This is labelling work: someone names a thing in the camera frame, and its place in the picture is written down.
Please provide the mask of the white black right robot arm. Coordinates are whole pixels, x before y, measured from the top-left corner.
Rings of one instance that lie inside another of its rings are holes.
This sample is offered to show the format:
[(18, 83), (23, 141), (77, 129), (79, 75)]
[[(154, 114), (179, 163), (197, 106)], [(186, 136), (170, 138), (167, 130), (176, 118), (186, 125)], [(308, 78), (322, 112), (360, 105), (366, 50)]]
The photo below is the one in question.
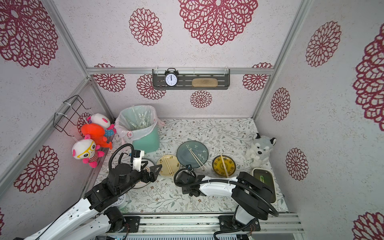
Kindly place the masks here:
[(272, 205), (272, 188), (246, 172), (233, 178), (215, 179), (184, 168), (174, 174), (174, 183), (182, 188), (183, 194), (191, 197), (231, 197), (238, 204), (232, 219), (225, 221), (224, 227), (213, 234), (215, 240), (219, 235), (251, 230), (252, 225), (267, 220), (269, 215), (279, 216)]

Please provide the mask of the disposable chopsticks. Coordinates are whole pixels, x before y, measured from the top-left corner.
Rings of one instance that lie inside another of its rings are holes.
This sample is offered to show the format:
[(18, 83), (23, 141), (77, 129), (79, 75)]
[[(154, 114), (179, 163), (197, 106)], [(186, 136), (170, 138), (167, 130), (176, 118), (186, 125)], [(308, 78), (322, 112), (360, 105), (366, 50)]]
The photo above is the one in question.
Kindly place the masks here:
[(164, 155), (164, 157), (163, 157), (163, 163), (166, 164), (166, 168), (167, 168), (167, 170), (168, 170), (168, 175), (171, 176), (171, 177), (173, 177), (173, 176), (174, 176), (174, 172), (173, 172), (173, 170), (172, 170), (172, 167), (171, 167), (171, 165), (170, 165), (168, 159), (169, 159), (169, 157), (168, 157), (167, 155)]
[(224, 160), (224, 157), (223, 157), (222, 154), (221, 154), (221, 160), (222, 160), (222, 164), (223, 164), (223, 168), (224, 168), (226, 177), (229, 178), (229, 174), (228, 174), (228, 171), (227, 171), (227, 167), (226, 167), (226, 164), (225, 164), (225, 160)]
[(200, 168), (205, 171), (207, 168), (204, 166), (204, 164), (201, 162), (201, 160), (193, 153), (192, 149), (189, 149), (191, 155), (194, 157), (196, 162), (199, 164)]

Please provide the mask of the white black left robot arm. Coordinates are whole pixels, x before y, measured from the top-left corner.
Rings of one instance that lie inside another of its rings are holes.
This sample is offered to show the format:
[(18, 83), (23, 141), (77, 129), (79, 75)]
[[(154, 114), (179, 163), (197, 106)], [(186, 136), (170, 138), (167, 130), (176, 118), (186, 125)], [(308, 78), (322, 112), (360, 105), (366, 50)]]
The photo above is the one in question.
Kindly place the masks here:
[(91, 240), (108, 231), (124, 228), (126, 219), (116, 206), (118, 199), (137, 183), (154, 183), (162, 165), (146, 170), (144, 152), (131, 144), (117, 148), (109, 159), (109, 174), (51, 224), (29, 240)]

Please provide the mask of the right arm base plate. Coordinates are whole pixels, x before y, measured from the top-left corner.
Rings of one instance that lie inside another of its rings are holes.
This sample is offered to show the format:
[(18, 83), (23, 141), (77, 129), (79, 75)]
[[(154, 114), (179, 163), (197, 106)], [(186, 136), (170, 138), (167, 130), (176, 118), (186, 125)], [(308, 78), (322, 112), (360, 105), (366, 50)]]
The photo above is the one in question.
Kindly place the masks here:
[[(237, 220), (233, 215), (221, 215), (218, 216), (219, 225), (221, 231), (234, 231), (239, 230), (244, 227), (247, 223), (243, 224)], [(243, 229), (245, 232), (259, 232), (261, 230), (261, 226), (259, 220), (253, 220), (252, 223)]]

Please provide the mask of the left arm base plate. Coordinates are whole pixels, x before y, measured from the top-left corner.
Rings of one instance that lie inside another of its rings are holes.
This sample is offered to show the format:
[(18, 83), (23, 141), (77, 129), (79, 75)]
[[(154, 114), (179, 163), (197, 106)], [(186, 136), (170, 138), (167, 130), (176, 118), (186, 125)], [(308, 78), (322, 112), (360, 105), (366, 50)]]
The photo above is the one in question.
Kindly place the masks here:
[(106, 233), (137, 233), (139, 231), (141, 217), (128, 216), (112, 220)]

